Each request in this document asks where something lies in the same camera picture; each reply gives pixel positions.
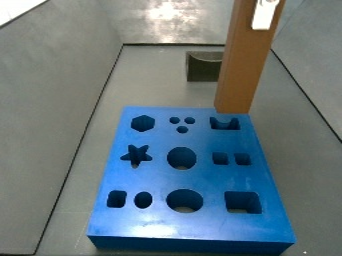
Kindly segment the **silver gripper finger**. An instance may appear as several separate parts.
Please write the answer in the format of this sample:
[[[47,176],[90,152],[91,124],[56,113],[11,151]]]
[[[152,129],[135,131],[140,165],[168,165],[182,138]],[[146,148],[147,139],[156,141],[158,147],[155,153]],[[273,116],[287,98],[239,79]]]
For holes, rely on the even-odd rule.
[[[279,0],[257,0],[251,28],[269,30]]]

